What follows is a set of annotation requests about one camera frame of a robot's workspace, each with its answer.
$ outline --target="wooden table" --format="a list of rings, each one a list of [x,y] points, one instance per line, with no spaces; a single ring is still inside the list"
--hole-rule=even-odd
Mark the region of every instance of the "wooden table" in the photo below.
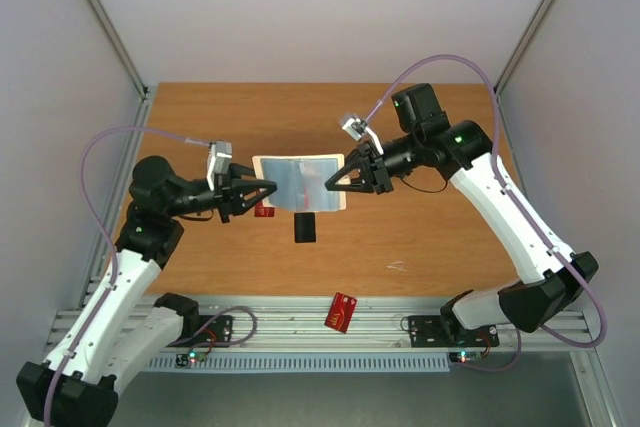
[[[346,112],[368,113],[385,88],[161,84],[149,126],[231,141],[234,161],[248,166],[253,155],[347,154],[355,142],[340,129],[339,119]],[[452,123],[473,119],[491,135],[484,87],[440,85],[436,92]],[[381,109],[372,126],[383,141],[403,135],[391,105]],[[207,152],[201,147],[146,135],[140,158],[147,155],[165,156],[182,177],[204,176]],[[506,147],[503,157],[510,168]],[[443,184],[427,168],[409,180],[425,189]],[[318,214],[314,244],[295,244],[293,214],[280,210],[274,218],[250,213],[227,225],[218,217],[183,222],[182,241],[150,292],[440,296],[515,278],[502,245],[457,190],[425,194],[398,181],[394,186],[395,192],[381,196],[348,194],[345,211]]]

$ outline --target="red card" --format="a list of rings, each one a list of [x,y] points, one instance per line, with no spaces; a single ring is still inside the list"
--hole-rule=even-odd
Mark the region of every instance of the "red card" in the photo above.
[[[346,334],[357,303],[357,299],[337,293],[333,297],[333,303],[331,304],[329,315],[327,315],[327,320],[324,321],[324,325]]]
[[[254,217],[275,217],[276,209],[274,207],[265,207],[262,201],[256,204]]]

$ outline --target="black object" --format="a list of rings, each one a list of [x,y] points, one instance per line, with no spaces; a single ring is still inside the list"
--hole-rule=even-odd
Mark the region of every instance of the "black object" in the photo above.
[[[391,96],[400,128],[407,134],[414,125],[440,115],[442,109],[431,84],[416,84]]]
[[[498,334],[491,333],[491,328],[495,328],[494,325],[486,325],[476,330],[466,330],[456,342],[452,342],[442,329],[439,315],[411,315],[407,320],[411,347],[460,347],[461,349],[487,347],[486,340],[478,336],[478,332],[482,332],[484,337],[489,340],[490,347],[500,345]]]
[[[463,298],[465,295],[473,292],[472,290],[467,290],[459,295],[456,295],[454,298],[450,299],[446,304],[440,307],[440,328],[442,329],[442,333],[445,335],[448,342],[455,344],[458,342],[458,339],[461,339],[465,336],[467,330],[462,327],[462,324],[458,321],[458,318],[453,313],[453,306],[455,303]]]
[[[182,333],[180,337],[191,337],[200,327],[199,305],[193,299],[178,294],[166,293],[159,297],[154,307],[165,307],[182,317]]]
[[[176,354],[176,367],[180,367],[182,369],[189,367],[189,355]]]
[[[253,169],[230,164],[226,174],[215,175],[211,191],[206,179],[187,181],[160,156],[138,162],[129,187],[133,202],[144,212],[173,217],[217,210],[223,223],[231,215],[247,213],[276,190],[274,182],[255,179]]]
[[[293,214],[296,244],[316,241],[316,214],[296,212]]]
[[[193,330],[189,337],[193,335],[200,327],[202,327],[211,317],[212,315],[200,315],[197,318],[197,327]],[[231,335],[233,334],[233,317],[231,315],[221,315],[216,320],[211,322],[206,330],[210,330],[216,336],[216,342],[229,342],[231,340]],[[182,342],[178,347],[192,347],[197,344],[204,344],[209,341],[210,335],[206,332],[200,332],[193,339],[188,340],[187,342]],[[214,342],[214,348],[225,348],[228,345],[216,345]]]
[[[491,151],[491,140],[478,124],[449,124],[429,84],[417,84],[392,96],[404,137],[386,142],[380,154],[371,141],[359,144],[345,165],[327,182],[329,191],[384,194],[393,191],[392,177],[404,178],[419,166],[433,167],[447,181],[460,169]],[[345,176],[351,184],[340,184]]]
[[[598,262],[590,252],[574,255],[571,265],[587,282],[598,271]],[[556,273],[548,271],[545,277],[533,284],[520,281],[498,292],[500,308],[520,330],[535,331],[582,293],[582,287],[566,267]]]
[[[18,390],[29,415],[43,420],[44,402],[54,372],[46,365],[27,362],[18,373]],[[62,375],[56,388],[51,409],[52,425],[58,427],[106,427],[118,405],[113,391],[115,376],[103,377],[98,384],[89,384]]]
[[[138,252],[143,260],[154,260],[164,269],[183,233],[184,228],[178,221],[140,210],[131,202],[115,246],[118,252],[125,249]]]

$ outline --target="black mounting bracket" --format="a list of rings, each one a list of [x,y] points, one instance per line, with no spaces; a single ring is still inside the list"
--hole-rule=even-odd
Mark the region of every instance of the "black mounting bracket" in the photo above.
[[[465,330],[452,343],[444,332],[439,315],[411,315],[407,317],[407,330],[411,347],[450,347],[456,349],[468,349],[472,347],[490,347],[500,345],[498,332],[495,325],[485,325],[476,330]]]

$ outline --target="black cable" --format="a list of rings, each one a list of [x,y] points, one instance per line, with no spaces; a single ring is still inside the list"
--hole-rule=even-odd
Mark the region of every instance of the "black cable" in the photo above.
[[[444,185],[442,186],[442,188],[440,190],[424,190],[424,189],[419,189],[417,187],[414,187],[409,182],[407,182],[406,180],[404,180],[404,179],[402,179],[400,177],[398,177],[398,178],[400,179],[400,182],[402,182],[404,185],[406,185],[410,189],[416,190],[418,192],[423,192],[425,194],[439,194],[440,192],[443,192],[449,186],[449,181],[445,180],[444,181]]]
[[[410,330],[409,330],[409,329],[405,329],[404,327],[402,327],[402,323],[403,323],[405,320],[407,321],[407,325],[409,324],[409,317],[403,317],[403,318],[401,318],[401,319],[400,319],[400,329],[401,329],[401,330],[403,330],[403,331],[405,331],[405,332],[410,332]]]
[[[209,215],[209,217],[201,217],[200,214],[197,214],[197,217],[191,217],[189,215],[179,215],[178,217],[180,217],[182,220],[188,220],[190,222],[209,222],[211,219],[213,219],[213,210],[211,210],[211,215]]]

